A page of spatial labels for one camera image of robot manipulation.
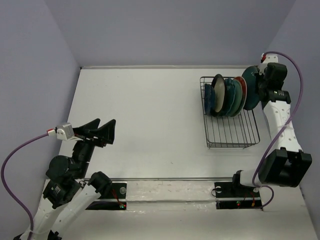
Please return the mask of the red plate with teal flower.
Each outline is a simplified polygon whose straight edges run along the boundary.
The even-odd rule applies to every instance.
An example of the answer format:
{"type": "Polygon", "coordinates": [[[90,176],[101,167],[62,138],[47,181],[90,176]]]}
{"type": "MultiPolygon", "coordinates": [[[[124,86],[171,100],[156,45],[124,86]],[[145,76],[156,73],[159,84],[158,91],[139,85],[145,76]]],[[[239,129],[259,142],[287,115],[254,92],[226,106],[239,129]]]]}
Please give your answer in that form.
{"type": "Polygon", "coordinates": [[[239,109],[242,110],[247,100],[247,94],[248,94],[247,82],[242,76],[236,76],[234,80],[238,81],[241,85],[242,97],[241,97],[239,109]]]}

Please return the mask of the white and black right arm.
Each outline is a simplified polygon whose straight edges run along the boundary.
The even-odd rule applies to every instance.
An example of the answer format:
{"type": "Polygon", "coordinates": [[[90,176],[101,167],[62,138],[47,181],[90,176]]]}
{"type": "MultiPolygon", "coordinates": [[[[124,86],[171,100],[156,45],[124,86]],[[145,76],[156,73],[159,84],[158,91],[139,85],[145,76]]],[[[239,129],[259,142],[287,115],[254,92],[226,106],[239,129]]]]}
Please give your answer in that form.
{"type": "Polygon", "coordinates": [[[233,175],[230,190],[235,196],[242,196],[249,188],[267,185],[295,188],[312,163],[312,156],[303,151],[295,134],[290,94],[282,89],[287,67],[264,62],[258,70],[254,74],[255,93],[267,119],[271,146],[256,169],[238,170],[233,175]]]}

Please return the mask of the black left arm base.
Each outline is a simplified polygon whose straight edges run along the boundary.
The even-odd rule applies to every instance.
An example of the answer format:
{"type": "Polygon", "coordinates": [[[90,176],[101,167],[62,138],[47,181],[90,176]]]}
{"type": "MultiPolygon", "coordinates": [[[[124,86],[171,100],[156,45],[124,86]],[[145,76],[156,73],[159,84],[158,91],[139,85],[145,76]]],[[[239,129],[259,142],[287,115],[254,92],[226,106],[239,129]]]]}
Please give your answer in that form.
{"type": "Polygon", "coordinates": [[[87,210],[94,211],[125,211],[127,209],[127,183],[114,182],[111,189],[94,200],[87,210]]]}

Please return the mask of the teal scalloped embossed plate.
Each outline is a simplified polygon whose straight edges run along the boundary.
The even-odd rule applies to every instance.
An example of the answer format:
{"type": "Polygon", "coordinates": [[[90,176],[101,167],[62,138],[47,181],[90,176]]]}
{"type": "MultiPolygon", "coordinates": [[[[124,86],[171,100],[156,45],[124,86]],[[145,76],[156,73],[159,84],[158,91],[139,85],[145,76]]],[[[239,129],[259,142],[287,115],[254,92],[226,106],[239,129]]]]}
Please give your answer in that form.
{"type": "Polygon", "coordinates": [[[225,99],[225,103],[224,103],[224,107],[222,108],[222,113],[221,116],[227,116],[227,114],[230,112],[232,105],[234,103],[235,100],[235,94],[236,94],[236,90],[235,90],[235,84],[233,79],[231,78],[226,78],[225,80],[226,83],[226,99],[225,99]]]}

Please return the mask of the light green flower plate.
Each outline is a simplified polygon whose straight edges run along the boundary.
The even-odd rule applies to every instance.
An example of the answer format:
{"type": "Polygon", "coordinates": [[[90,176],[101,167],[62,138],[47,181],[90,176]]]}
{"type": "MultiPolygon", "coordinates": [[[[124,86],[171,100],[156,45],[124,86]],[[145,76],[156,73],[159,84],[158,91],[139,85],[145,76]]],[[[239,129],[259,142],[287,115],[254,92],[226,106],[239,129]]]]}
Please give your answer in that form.
{"type": "Polygon", "coordinates": [[[238,81],[238,79],[234,78],[233,83],[234,83],[235,95],[234,95],[233,104],[229,112],[230,117],[233,117],[234,114],[237,112],[238,108],[240,107],[242,96],[243,96],[242,85],[238,81]]]}

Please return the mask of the dark blue shell-shaped plate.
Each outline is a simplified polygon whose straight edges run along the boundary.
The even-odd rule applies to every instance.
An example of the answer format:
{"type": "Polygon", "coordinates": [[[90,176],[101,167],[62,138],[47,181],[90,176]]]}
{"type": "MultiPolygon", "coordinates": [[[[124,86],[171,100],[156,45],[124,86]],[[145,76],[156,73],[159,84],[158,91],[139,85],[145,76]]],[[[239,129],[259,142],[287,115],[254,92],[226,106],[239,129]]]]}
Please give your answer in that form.
{"type": "Polygon", "coordinates": [[[208,116],[212,115],[212,112],[216,106],[216,93],[212,85],[204,85],[204,111],[208,116]]]}

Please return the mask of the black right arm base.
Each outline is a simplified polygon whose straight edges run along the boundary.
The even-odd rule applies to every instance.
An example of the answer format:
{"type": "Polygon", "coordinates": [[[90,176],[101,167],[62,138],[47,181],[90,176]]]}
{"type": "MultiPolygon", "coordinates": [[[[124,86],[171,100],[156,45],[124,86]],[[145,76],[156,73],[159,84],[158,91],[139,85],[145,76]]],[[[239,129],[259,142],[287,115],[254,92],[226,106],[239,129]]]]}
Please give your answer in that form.
{"type": "Polygon", "coordinates": [[[240,170],[232,177],[232,181],[217,181],[211,190],[216,199],[217,210],[262,209],[259,191],[252,186],[240,184],[240,170]]]}

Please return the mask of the dark teal round plate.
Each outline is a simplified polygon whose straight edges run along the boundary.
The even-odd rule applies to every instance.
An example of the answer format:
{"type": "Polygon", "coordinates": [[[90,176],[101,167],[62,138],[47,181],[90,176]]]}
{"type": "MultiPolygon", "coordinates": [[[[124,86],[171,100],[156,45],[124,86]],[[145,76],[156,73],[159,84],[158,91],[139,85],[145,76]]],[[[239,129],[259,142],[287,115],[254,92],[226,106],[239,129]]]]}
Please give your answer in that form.
{"type": "Polygon", "coordinates": [[[260,101],[259,95],[256,93],[256,74],[258,73],[258,67],[252,65],[247,67],[241,75],[247,86],[247,97],[243,107],[247,111],[253,110],[260,101]]]}

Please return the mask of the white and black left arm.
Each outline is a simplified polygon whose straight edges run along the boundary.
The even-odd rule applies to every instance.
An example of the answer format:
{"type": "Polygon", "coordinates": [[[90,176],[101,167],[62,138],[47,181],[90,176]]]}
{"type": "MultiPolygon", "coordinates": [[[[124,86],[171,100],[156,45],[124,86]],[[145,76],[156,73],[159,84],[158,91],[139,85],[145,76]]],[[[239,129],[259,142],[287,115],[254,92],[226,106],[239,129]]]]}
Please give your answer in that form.
{"type": "Polygon", "coordinates": [[[115,139],[116,120],[100,126],[96,118],[82,126],[71,123],[57,125],[47,136],[62,141],[75,141],[72,156],[57,155],[49,163],[49,181],[42,193],[38,210],[27,230],[17,240],[60,240],[66,229],[92,202],[110,194],[112,180],[103,172],[92,174],[81,183],[89,167],[95,147],[111,145],[115,139]]]}

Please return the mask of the cream plate with purple rim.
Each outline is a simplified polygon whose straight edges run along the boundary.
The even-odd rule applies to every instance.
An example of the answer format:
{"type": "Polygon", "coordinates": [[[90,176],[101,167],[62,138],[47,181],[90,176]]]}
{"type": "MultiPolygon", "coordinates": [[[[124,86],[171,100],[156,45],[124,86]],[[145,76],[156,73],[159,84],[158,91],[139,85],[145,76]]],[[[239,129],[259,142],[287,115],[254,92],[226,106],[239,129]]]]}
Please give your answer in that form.
{"type": "Polygon", "coordinates": [[[226,97],[226,83],[221,74],[217,74],[211,83],[211,86],[215,93],[214,106],[211,107],[211,114],[217,117],[223,110],[225,97],[226,97]]]}

